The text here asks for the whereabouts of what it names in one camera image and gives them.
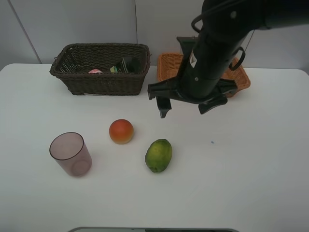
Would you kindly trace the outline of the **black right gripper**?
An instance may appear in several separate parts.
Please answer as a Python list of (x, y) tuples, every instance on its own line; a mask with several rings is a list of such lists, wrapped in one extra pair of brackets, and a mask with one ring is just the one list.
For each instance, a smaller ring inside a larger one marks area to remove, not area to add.
[(174, 77), (167, 81), (149, 84), (147, 92), (150, 100), (156, 98), (160, 118), (165, 118), (172, 109), (170, 99), (199, 104), (199, 112), (203, 115), (215, 107), (225, 105), (228, 102), (225, 95), (235, 93), (237, 85), (233, 80), (219, 79), (212, 90), (205, 91), (206, 88), (209, 88), (207, 84), (198, 84), (193, 93), (189, 93), (181, 86), (180, 78)]

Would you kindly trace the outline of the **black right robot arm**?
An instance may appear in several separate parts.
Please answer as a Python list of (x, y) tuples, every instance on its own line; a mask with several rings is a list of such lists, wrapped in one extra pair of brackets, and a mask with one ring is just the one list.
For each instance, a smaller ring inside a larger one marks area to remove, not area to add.
[(149, 99), (156, 99), (161, 118), (171, 109), (171, 100), (197, 104), (201, 114), (227, 103), (226, 95), (236, 91), (236, 83), (224, 80), (227, 69), (247, 34), (307, 24), (306, 0), (206, 0), (191, 26), (202, 22), (190, 51), (185, 51), (177, 75), (148, 86)]

